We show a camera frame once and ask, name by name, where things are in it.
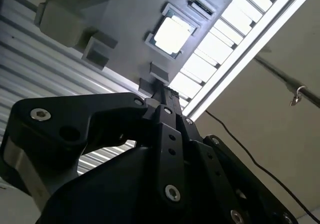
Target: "black cable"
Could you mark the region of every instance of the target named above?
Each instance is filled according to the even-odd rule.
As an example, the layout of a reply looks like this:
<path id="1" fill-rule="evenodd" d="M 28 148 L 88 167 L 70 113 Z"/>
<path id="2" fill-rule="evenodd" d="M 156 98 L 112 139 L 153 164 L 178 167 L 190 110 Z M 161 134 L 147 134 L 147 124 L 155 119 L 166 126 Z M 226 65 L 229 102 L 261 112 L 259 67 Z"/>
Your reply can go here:
<path id="1" fill-rule="evenodd" d="M 259 163 L 256 162 L 255 158 L 252 156 L 252 154 L 249 152 L 249 150 L 228 130 L 226 125 L 218 118 L 216 118 L 213 114 L 205 111 L 210 117 L 214 118 L 217 122 L 219 122 L 225 129 L 225 131 L 244 149 L 244 151 L 248 154 L 248 156 L 251 158 L 252 162 L 260 168 L 262 171 L 267 173 L 270 177 L 272 177 L 278 184 L 280 184 L 283 189 L 286 190 L 290 194 L 290 196 L 299 204 L 299 206 L 305 211 L 305 213 L 311 217 L 316 223 L 320 224 L 320 220 L 317 219 L 306 207 L 303 205 L 303 203 L 290 191 L 289 188 L 287 188 L 277 177 L 275 177 L 271 172 L 269 172 L 267 169 L 265 169 L 263 166 L 261 166 Z"/>

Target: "screw hole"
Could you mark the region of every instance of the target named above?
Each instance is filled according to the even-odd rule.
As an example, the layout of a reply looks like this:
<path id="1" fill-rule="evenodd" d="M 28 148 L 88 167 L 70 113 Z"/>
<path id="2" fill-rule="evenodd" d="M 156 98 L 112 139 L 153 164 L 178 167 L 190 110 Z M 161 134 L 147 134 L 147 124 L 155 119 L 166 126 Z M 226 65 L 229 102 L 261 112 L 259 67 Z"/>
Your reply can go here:
<path id="1" fill-rule="evenodd" d="M 168 113 L 168 114 L 172 114 L 172 111 L 171 111 L 170 109 L 168 109 L 167 107 L 165 107 L 165 109 L 164 109 L 164 110 L 165 110 L 165 112 L 166 112 L 166 113 Z"/>
<path id="2" fill-rule="evenodd" d="M 171 188 L 171 189 L 169 190 L 169 193 L 170 193 L 170 195 L 171 195 L 174 199 L 177 198 L 177 193 L 176 193 L 176 191 L 175 191 L 173 188 Z"/>
<path id="3" fill-rule="evenodd" d="M 173 156 L 176 154 L 175 150 L 173 150 L 173 149 L 171 149 L 171 148 L 169 148 L 168 151 L 169 151 L 169 153 L 170 153 L 171 155 L 173 155 Z"/>
<path id="4" fill-rule="evenodd" d="M 173 140 L 173 141 L 176 140 L 176 137 L 175 137 L 174 135 L 171 135 L 171 134 L 170 134 L 169 137 L 170 137 L 170 139 Z"/>
<path id="5" fill-rule="evenodd" d="M 76 128 L 70 126 L 61 127 L 59 134 L 68 142 L 75 142 L 80 138 L 80 132 Z"/>
<path id="6" fill-rule="evenodd" d="M 137 99 L 137 98 L 135 98 L 134 101 L 139 106 L 142 106 L 144 104 L 140 99 Z"/>
<path id="7" fill-rule="evenodd" d="M 43 111 L 38 111 L 38 112 L 36 112 L 36 115 L 37 115 L 38 117 L 44 118 L 44 117 L 46 116 L 46 113 L 43 112 Z"/>

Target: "robotic arm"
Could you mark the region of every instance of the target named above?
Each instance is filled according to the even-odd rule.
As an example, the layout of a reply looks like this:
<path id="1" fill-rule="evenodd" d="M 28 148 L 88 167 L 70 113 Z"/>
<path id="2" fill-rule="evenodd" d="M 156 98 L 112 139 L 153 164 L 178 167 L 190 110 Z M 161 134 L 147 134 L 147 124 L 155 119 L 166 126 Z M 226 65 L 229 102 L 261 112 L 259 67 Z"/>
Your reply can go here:
<path id="1" fill-rule="evenodd" d="M 81 155 L 136 146 L 78 176 Z M 9 117 L 0 176 L 33 197 L 37 224 L 297 224 L 217 136 L 204 139 L 179 96 L 25 99 Z"/>

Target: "bolt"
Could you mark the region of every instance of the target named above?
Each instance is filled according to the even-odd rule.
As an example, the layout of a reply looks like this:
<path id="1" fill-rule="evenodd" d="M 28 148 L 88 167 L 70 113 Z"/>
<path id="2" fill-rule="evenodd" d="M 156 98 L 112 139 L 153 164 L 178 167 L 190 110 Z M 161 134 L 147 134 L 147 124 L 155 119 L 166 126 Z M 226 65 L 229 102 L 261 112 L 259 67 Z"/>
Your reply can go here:
<path id="1" fill-rule="evenodd" d="M 290 217 L 289 217 L 289 215 L 288 215 L 287 213 L 285 213 L 285 214 L 283 215 L 283 217 L 284 217 L 285 221 L 286 221 L 288 224 L 293 224 L 293 222 L 291 221 L 291 219 L 290 219 Z"/>
<path id="2" fill-rule="evenodd" d="M 240 213 L 238 213 L 236 210 L 231 211 L 231 218 L 235 224 L 244 224 L 244 220 L 242 219 Z"/>
<path id="3" fill-rule="evenodd" d="M 144 104 L 140 99 L 137 99 L 137 98 L 135 98 L 134 101 L 139 106 L 142 106 Z"/>
<path id="4" fill-rule="evenodd" d="M 170 109 L 168 109 L 168 108 L 165 108 L 164 110 L 165 110 L 166 113 L 169 113 L 169 114 L 172 113 L 172 111 Z"/>
<path id="5" fill-rule="evenodd" d="M 219 142 L 219 140 L 218 140 L 217 138 L 212 138 L 212 141 L 213 141 L 213 143 L 216 144 L 216 145 L 219 145 L 219 144 L 220 144 L 220 142 Z"/>
<path id="6" fill-rule="evenodd" d="M 185 120 L 186 120 L 186 122 L 187 122 L 189 125 L 191 125 L 191 124 L 192 124 L 192 121 L 191 121 L 191 119 L 190 119 L 190 118 L 186 118 Z"/>
<path id="7" fill-rule="evenodd" d="M 165 192 L 166 197 L 169 198 L 171 201 L 173 201 L 175 203 L 180 201 L 180 198 L 181 198 L 180 192 L 175 186 L 167 185 L 165 187 L 164 192 Z"/>
<path id="8" fill-rule="evenodd" d="M 39 122 L 46 121 L 46 120 L 51 118 L 50 112 L 46 111 L 43 108 L 35 108 L 35 109 L 33 109 L 30 112 L 30 116 L 33 119 L 35 119 L 35 120 L 37 120 Z"/>

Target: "black metal bracket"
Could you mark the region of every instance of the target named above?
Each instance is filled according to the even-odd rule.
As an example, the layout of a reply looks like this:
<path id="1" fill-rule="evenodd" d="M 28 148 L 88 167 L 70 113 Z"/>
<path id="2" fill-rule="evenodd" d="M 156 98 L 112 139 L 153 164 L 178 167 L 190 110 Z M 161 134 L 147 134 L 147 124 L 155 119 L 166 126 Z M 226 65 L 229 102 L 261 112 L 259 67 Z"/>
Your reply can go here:
<path id="1" fill-rule="evenodd" d="M 81 155 L 127 139 L 135 148 L 78 177 Z M 297 224 L 212 140 L 167 87 L 145 101 L 131 93 L 26 99 L 11 110 L 0 176 L 34 198 L 38 224 L 204 223 L 210 213 L 217 223 Z"/>

